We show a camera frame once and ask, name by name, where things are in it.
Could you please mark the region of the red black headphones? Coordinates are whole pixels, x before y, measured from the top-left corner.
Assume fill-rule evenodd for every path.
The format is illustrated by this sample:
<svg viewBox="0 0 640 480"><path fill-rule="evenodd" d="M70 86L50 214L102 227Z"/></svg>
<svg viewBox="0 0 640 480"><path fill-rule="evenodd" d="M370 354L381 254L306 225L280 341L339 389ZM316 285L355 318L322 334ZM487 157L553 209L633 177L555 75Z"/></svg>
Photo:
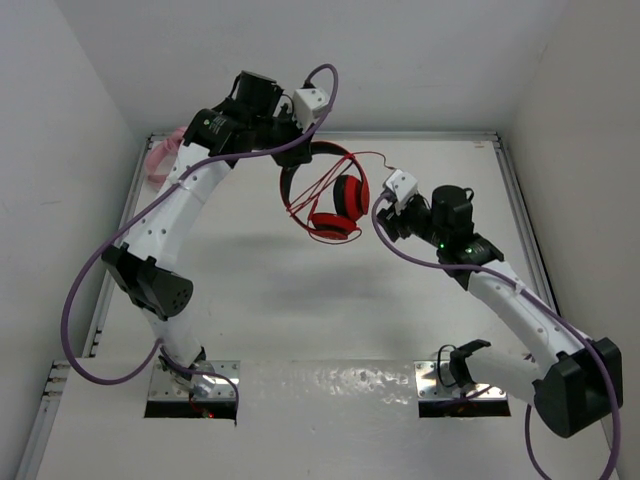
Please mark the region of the red black headphones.
<svg viewBox="0 0 640 480"><path fill-rule="evenodd" d="M330 142L310 145L311 156L332 155L338 160L319 180L290 200L298 167L283 168L279 178L281 200L289 217L307 234L325 244L348 243L360 237L358 221L368 214L368 179L356 155Z"/></svg>

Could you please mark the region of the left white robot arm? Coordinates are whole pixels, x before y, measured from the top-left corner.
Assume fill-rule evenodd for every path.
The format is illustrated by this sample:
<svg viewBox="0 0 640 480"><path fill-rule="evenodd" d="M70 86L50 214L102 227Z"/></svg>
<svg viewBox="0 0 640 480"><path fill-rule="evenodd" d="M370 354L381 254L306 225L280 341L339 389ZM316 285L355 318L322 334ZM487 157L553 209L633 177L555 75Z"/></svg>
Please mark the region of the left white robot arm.
<svg viewBox="0 0 640 480"><path fill-rule="evenodd" d="M101 254L119 288L148 317L163 356L183 369L205 356L187 312L193 283L175 270L197 217L240 159L266 155L282 167L309 162L315 128L335 95L306 80L289 101L283 97L276 81L241 72L220 104L194 116L154 201L122 242L109 242Z"/></svg>

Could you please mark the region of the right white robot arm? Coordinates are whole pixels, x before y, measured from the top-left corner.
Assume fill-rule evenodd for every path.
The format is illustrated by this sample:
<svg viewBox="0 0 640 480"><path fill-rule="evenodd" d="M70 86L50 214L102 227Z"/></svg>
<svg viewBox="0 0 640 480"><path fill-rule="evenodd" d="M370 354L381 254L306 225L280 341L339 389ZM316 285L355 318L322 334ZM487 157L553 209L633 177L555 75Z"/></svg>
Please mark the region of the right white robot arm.
<svg viewBox="0 0 640 480"><path fill-rule="evenodd" d="M556 435L569 438L611 416L620 420L622 358L608 338L593 340L556 317L514 272L503 253L475 232L474 193L444 185L430 201L414 185L387 183L373 206L376 234L387 247L415 236L436 249L433 268L484 303L527 347L531 359L504 355L476 339L449 355L440 383L466 390L477 383L499 387L534 407Z"/></svg>

